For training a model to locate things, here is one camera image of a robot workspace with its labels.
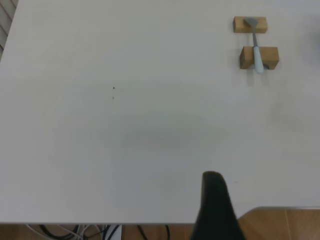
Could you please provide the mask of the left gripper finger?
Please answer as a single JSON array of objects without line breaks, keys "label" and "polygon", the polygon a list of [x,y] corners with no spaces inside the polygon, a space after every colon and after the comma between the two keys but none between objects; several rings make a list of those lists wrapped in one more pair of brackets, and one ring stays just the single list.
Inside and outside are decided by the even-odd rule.
[{"label": "left gripper finger", "polygon": [[215,171],[202,174],[201,202],[192,240],[244,240],[223,176]]}]

